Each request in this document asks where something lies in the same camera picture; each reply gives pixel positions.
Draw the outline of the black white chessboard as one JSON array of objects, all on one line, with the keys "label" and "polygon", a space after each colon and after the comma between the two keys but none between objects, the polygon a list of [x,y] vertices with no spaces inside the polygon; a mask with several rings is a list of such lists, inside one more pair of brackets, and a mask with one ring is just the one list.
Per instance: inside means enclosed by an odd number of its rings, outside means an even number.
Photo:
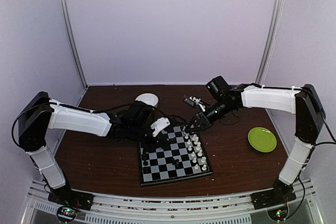
[{"label": "black white chessboard", "polygon": [[179,125],[162,130],[169,143],[152,152],[138,147],[141,186],[167,184],[213,174],[205,146],[198,133],[185,133]]}]

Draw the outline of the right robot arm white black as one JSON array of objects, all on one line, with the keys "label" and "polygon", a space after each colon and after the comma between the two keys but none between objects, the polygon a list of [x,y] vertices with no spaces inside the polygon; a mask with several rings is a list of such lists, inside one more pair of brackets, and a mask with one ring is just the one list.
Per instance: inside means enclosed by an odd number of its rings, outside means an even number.
[{"label": "right robot arm white black", "polygon": [[307,165],[326,122],[326,114],[314,86],[268,87],[256,83],[231,86],[222,76],[218,76],[208,82],[206,88],[215,100],[210,105],[195,96],[186,95],[183,98],[184,103],[199,109],[186,126],[186,132],[206,131],[226,114],[244,108],[292,115],[295,121],[295,142],[278,175],[280,184],[269,192],[272,203],[281,203],[289,196],[288,186],[293,184]]}]

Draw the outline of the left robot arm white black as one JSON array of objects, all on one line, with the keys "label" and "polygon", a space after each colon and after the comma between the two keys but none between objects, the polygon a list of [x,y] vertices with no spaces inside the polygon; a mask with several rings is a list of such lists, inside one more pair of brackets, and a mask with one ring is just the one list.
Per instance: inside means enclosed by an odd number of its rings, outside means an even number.
[{"label": "left robot arm white black", "polygon": [[24,107],[12,124],[18,130],[13,142],[27,153],[37,165],[48,185],[55,189],[55,196],[64,205],[71,205],[75,192],[67,187],[66,176],[47,146],[48,130],[65,130],[88,133],[114,140],[129,139],[140,142],[148,149],[165,146],[167,141],[160,136],[170,126],[167,116],[151,124],[149,117],[156,107],[143,101],[126,104],[127,110],[117,113],[114,108],[89,110],[51,99],[47,92],[38,92]]}]

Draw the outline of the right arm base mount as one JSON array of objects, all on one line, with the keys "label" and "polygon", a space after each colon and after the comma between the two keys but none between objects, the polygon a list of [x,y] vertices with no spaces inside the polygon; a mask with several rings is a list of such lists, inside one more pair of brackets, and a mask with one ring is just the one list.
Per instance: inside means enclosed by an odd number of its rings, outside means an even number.
[{"label": "right arm base mount", "polygon": [[284,221],[289,216],[288,202],[296,200],[297,196],[292,185],[287,185],[276,179],[273,188],[251,194],[254,209],[267,208],[268,216],[273,221]]}]

